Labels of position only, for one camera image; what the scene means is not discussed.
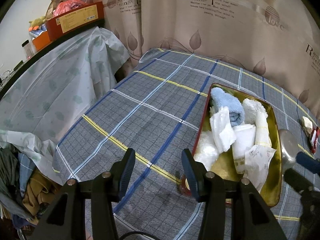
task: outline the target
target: metal tray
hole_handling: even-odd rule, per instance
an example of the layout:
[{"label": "metal tray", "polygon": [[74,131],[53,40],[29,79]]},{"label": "metal tray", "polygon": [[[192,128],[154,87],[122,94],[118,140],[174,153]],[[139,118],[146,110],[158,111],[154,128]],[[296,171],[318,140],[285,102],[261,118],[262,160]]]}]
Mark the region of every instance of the metal tray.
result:
[{"label": "metal tray", "polygon": [[[238,98],[240,102],[242,102],[246,98],[249,98],[252,100],[259,101],[265,107],[266,112],[268,114],[267,123],[268,123],[268,128],[270,133],[271,144],[272,144],[272,148],[276,149],[276,152],[273,158],[271,159],[268,177],[261,189],[260,194],[269,207],[273,207],[277,205],[280,199],[281,182],[282,182],[281,147],[280,147],[280,139],[279,139],[278,126],[276,122],[275,113],[271,105],[269,105],[267,102],[230,87],[226,87],[226,86],[215,84],[215,83],[212,84],[208,93],[208,98],[205,104],[204,113],[202,116],[196,142],[192,150],[192,155],[194,155],[196,152],[201,131],[211,130],[210,123],[209,123],[209,118],[210,118],[209,100],[210,100],[211,89],[214,87],[219,87],[223,89],[225,92]],[[218,174],[223,179],[228,179],[233,181],[239,181],[243,176],[242,174],[238,174],[236,172],[236,168],[233,162],[231,147],[227,152],[223,152],[220,154],[217,161],[212,165],[211,171]],[[186,187],[185,177],[183,177],[182,179],[181,190],[186,195],[190,194],[190,191]]]}]

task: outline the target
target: yellow label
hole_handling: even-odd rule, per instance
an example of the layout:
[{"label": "yellow label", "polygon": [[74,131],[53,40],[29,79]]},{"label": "yellow label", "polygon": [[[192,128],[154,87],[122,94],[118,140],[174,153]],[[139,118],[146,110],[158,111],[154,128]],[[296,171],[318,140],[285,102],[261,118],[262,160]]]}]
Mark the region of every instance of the yellow label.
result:
[{"label": "yellow label", "polygon": [[98,19],[96,4],[59,17],[63,33],[66,33],[84,23],[91,22],[96,19]]}]

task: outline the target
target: yellow duck toy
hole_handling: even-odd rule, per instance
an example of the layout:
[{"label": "yellow duck toy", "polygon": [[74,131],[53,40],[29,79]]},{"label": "yellow duck toy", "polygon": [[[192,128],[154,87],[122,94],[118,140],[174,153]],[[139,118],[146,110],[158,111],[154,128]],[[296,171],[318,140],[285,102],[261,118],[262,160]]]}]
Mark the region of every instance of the yellow duck toy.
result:
[{"label": "yellow duck toy", "polygon": [[30,21],[30,28],[29,31],[37,30],[43,23],[45,22],[45,16],[41,16],[33,21]]}]

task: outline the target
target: beige curtain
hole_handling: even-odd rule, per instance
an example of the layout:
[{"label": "beige curtain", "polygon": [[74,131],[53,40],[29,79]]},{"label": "beige curtain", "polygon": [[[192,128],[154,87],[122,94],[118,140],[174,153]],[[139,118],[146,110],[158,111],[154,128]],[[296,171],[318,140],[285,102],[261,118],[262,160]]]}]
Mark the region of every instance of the beige curtain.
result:
[{"label": "beige curtain", "polygon": [[221,59],[263,75],[320,117],[320,30],[301,0],[102,1],[105,27],[133,66],[154,47]]}]

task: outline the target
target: wall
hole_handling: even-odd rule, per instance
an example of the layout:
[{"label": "wall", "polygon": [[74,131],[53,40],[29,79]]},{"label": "wall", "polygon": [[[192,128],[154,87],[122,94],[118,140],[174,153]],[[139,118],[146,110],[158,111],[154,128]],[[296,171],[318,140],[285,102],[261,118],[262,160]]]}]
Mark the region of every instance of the wall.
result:
[{"label": "wall", "polygon": [[0,23],[0,75],[26,56],[21,44],[30,40],[29,21],[44,16],[51,0],[15,0]]}]

